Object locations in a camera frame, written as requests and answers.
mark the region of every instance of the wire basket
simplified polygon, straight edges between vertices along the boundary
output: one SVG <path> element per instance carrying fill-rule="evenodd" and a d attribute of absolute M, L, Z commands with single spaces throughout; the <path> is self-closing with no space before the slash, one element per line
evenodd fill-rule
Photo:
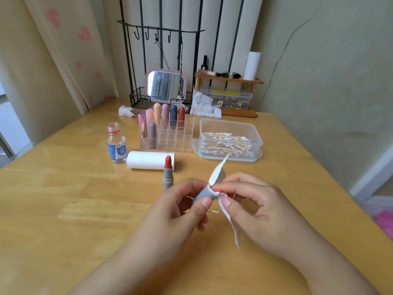
<path fill-rule="evenodd" d="M 191 92 L 186 92 L 184 99 L 172 98 L 171 105 L 175 104 L 178 108 L 183 107 L 185 113 L 190 113 L 192 96 Z M 139 87 L 135 90 L 135 93 L 130 94 L 130 100 L 133 108 L 152 109 L 154 104 L 161 99 L 159 97 L 145 95 L 145 87 Z"/>

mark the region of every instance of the crack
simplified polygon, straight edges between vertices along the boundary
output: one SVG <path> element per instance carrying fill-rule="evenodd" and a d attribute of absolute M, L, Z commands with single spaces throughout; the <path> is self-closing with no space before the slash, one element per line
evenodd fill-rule
<path fill-rule="evenodd" d="M 268 93 L 268 90 L 269 90 L 269 88 L 270 88 L 270 85 L 272 84 L 273 74 L 274 74 L 274 72 L 276 71 L 277 65 L 280 63 L 281 58 L 282 58 L 283 54 L 285 53 L 285 50 L 287 49 L 287 46 L 288 46 L 289 41 L 291 40 L 292 36 L 295 34 L 295 32 L 296 32 L 297 30 L 299 30 L 302 26 L 304 26 L 304 25 L 307 24 L 310 20 L 312 20 L 312 19 L 314 18 L 314 16 L 317 15 L 317 13 L 318 13 L 318 11 L 319 11 L 320 8 L 321 8 L 321 4 L 319 4 L 318 9 L 317 9 L 317 11 L 314 13 L 314 15 L 313 15 L 312 17 L 310 17 L 307 21 L 303 22 L 300 26 L 298 26 L 298 27 L 296 28 L 296 30 L 292 32 L 291 36 L 289 36 L 289 39 L 288 39 L 288 41 L 287 41 L 287 44 L 286 44 L 285 47 L 284 47 L 284 50 L 282 51 L 282 54 L 281 54 L 281 56 L 280 56 L 280 59 L 278 59 L 276 65 L 274 66 L 272 75 L 270 76 L 270 81 L 269 81 L 268 88 L 266 89 L 265 94 L 263 94 L 263 97 L 262 97 L 262 99 L 261 99 L 261 102 L 259 103 L 259 106 L 258 106 L 258 110 L 260 109 L 260 107 L 261 107 L 261 105 L 262 105 L 263 99 L 265 98 L 266 94 Z"/>

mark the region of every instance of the gray lipstick tube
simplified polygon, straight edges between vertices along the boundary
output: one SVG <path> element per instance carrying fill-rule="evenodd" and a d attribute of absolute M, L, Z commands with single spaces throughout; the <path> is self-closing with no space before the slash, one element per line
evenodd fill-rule
<path fill-rule="evenodd" d="M 157 149 L 157 126 L 153 122 L 149 123 L 149 149 Z"/>
<path fill-rule="evenodd" d="M 173 170 L 172 168 L 164 168 L 164 191 L 173 186 Z"/>
<path fill-rule="evenodd" d="M 193 205 L 198 202 L 201 198 L 204 197 L 210 197 L 213 201 L 217 199 L 215 195 L 212 195 L 211 192 L 208 189 L 208 186 L 206 186 L 202 191 L 194 198 L 193 200 Z"/>

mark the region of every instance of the pink cloth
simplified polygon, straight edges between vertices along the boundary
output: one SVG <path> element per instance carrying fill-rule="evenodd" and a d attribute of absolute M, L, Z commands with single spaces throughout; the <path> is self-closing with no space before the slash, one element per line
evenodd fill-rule
<path fill-rule="evenodd" d="M 375 222 L 393 239 L 393 213 L 384 210 L 375 217 Z"/>

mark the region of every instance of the forearm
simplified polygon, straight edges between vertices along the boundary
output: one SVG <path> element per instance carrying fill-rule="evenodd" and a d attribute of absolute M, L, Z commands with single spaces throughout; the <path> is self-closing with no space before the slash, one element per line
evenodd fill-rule
<path fill-rule="evenodd" d="M 69 295 L 129 294 L 150 273 L 142 255 L 125 244 L 98 268 L 78 283 Z"/>
<path fill-rule="evenodd" d="M 303 248 L 288 258 L 306 278 L 313 295 L 378 292 L 363 275 L 316 231 L 305 238 Z"/>

